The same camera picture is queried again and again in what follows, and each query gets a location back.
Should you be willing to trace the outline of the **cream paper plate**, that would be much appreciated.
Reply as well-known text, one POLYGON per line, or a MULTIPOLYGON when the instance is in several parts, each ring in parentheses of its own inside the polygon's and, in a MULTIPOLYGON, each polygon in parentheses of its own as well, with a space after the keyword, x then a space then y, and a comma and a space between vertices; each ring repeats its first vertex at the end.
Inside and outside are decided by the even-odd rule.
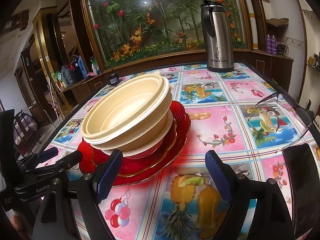
POLYGON ((90 145, 107 153, 118 149, 129 155, 140 154, 159 143, 171 128, 173 115, 170 110, 172 93, 168 92, 163 102, 143 121, 130 128, 127 132, 109 142, 90 145))

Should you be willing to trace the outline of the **wooden counter cabinet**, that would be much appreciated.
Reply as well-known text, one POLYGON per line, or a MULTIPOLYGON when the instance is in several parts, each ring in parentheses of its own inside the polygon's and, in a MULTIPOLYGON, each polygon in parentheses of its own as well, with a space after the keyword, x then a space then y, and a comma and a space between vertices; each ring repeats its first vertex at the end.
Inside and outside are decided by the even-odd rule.
MULTIPOLYGON (((259 73, 276 82, 285 91, 289 90, 293 59, 290 57, 271 55, 262 50, 234 49, 235 62, 244 62, 259 73)), ((154 70, 171 65, 204 63, 206 52, 203 49, 153 56, 147 59, 130 62, 105 70, 102 74, 88 81, 81 81, 65 89, 59 94, 65 96, 72 106, 82 103, 93 92, 108 83, 108 75, 114 71, 119 77, 136 74, 146 70, 154 70)))

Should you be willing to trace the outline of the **white plate bottom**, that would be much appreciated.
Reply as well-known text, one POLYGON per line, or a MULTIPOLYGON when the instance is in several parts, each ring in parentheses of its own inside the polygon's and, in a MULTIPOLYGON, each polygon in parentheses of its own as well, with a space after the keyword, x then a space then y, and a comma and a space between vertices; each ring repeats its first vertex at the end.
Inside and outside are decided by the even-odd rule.
POLYGON ((125 157, 132 159, 146 157, 159 148, 172 122, 171 110, 162 117, 149 116, 124 134, 94 148, 108 155, 112 150, 121 150, 125 157))

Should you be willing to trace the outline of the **colourful printed tablecloth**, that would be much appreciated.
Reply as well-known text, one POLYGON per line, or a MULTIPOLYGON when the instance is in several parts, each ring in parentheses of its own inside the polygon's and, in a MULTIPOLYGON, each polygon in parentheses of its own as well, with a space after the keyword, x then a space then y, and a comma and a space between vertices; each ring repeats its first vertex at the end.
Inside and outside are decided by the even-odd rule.
MULTIPOLYGON (((169 166, 142 183, 112 189, 101 203, 105 215, 112 201, 122 199, 129 206, 129 223, 111 228, 116 239, 177 239, 178 230, 199 239, 201 229, 194 226, 197 198, 180 205, 170 187, 177 183, 177 176, 206 174, 208 150, 215 150, 225 163, 249 178, 273 178, 292 212, 290 179, 280 147, 257 148, 246 121, 246 110, 275 92, 275 86, 243 63, 237 63, 231 73, 214 74, 203 65, 194 65, 161 69, 161 74, 173 84, 174 99, 185 107, 191 127, 183 151, 169 166)), ((317 158, 319 148, 311 128, 297 144, 304 142, 317 158)))

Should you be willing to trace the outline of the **red plastic plate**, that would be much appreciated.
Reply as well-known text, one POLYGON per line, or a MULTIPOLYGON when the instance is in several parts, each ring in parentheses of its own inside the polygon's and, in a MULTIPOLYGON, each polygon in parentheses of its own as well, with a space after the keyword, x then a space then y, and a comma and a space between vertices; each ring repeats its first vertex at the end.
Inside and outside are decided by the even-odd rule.
MULTIPOLYGON (((191 127, 191 119, 184 106, 178 101, 171 103, 170 110, 173 114, 172 125, 159 148, 141 159, 124 157, 119 174, 113 183, 114 187, 138 184, 152 178, 169 166, 183 151, 191 127)), ((94 172, 97 166, 109 158, 101 150, 93 148, 85 141, 80 143, 78 150, 82 153, 79 167, 83 174, 94 172)))

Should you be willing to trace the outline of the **blue bottle on counter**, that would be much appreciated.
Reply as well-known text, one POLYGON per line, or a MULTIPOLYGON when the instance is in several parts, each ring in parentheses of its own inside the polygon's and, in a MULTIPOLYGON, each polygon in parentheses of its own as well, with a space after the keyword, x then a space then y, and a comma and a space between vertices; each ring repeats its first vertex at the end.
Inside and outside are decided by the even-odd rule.
POLYGON ((86 79, 87 78, 87 70, 85 68, 85 65, 84 65, 84 62, 83 62, 81 56, 78 56, 78 66, 81 70, 81 74, 83 76, 83 79, 86 79))

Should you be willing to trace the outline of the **purple bottles on shelf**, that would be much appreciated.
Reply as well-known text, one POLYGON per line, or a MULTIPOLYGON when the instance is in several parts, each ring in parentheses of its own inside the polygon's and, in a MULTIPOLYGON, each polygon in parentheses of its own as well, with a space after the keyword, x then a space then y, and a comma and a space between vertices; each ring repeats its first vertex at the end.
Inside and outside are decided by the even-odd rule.
POLYGON ((266 37, 266 52, 272 55, 277 54, 277 40, 274 35, 266 37))

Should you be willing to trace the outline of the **steel thermos jug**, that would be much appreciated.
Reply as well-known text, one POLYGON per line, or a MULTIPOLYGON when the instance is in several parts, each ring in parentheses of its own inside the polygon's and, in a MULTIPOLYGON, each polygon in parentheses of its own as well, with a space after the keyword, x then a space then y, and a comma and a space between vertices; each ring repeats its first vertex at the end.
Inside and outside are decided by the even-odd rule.
POLYGON ((219 3, 203 0, 201 23, 207 55, 207 69, 215 73, 234 70, 231 28, 225 8, 219 3))

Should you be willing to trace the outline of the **flower aquarium display window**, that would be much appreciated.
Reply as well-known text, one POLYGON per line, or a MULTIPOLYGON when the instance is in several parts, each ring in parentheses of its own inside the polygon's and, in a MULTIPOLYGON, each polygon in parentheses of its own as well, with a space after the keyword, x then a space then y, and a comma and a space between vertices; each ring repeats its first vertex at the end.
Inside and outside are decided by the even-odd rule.
MULTIPOLYGON (((204 48, 204 0, 84 0, 105 69, 204 48)), ((248 48, 243 0, 210 0, 227 14, 235 49, 248 48)))

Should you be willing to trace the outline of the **small black jar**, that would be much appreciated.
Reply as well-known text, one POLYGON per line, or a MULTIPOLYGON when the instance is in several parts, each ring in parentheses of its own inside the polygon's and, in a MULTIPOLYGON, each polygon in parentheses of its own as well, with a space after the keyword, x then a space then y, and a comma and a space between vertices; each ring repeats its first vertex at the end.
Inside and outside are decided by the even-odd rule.
POLYGON ((119 75, 112 69, 112 71, 108 74, 108 84, 111 86, 116 86, 120 83, 119 75))

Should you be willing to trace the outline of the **cream bowl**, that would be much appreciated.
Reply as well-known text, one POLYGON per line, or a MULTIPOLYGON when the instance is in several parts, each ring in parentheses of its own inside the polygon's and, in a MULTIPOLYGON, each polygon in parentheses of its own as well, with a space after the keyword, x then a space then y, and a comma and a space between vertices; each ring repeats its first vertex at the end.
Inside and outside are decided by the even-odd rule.
POLYGON ((87 143, 106 143, 147 118, 167 95, 170 82, 158 72, 128 80, 103 96, 86 114, 81 134, 87 143))

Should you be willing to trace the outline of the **eyeglasses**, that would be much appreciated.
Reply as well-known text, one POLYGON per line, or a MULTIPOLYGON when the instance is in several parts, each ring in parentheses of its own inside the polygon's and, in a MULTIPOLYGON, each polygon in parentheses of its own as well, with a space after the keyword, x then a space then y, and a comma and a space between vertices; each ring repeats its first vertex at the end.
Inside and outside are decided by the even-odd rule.
POLYGON ((249 130, 257 148, 287 147, 301 141, 314 118, 288 95, 275 92, 246 110, 249 130))

